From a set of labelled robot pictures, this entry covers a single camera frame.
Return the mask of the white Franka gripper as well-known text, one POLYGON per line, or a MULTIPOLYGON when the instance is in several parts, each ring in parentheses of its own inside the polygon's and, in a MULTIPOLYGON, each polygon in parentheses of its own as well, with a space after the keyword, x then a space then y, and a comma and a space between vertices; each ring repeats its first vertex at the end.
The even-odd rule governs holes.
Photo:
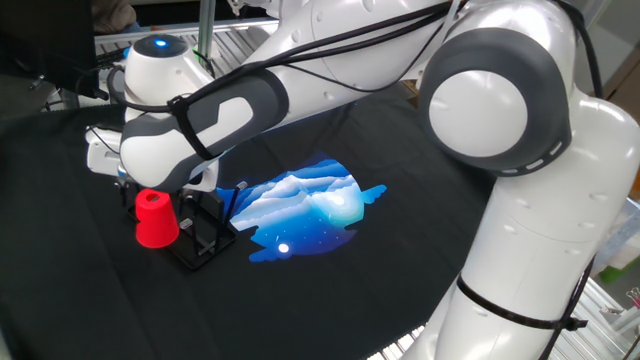
MULTIPOLYGON (((87 128, 85 140, 88 143, 87 167, 94 173, 116 178, 115 185, 119 191, 121 205, 126 206, 130 183, 137 184, 137 182, 129 176, 120 160, 121 133, 101 128, 87 128)), ((219 162, 211 162, 176 193, 178 203, 183 204, 188 199, 192 199, 196 194, 195 191, 214 191, 217 187, 218 175, 219 162)))

